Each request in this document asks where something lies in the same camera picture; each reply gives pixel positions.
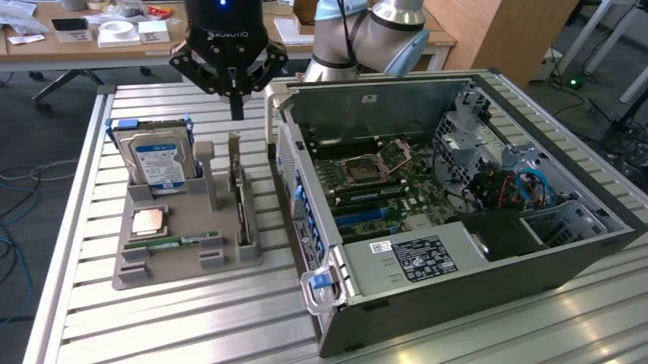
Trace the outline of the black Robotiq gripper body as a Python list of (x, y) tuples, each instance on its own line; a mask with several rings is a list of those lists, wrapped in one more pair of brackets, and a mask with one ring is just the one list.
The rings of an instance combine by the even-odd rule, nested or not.
[(207, 93), (231, 100), (250, 93), (249, 67), (266, 48), (269, 36), (261, 1), (186, 1), (186, 44), (208, 66), (190, 79)]

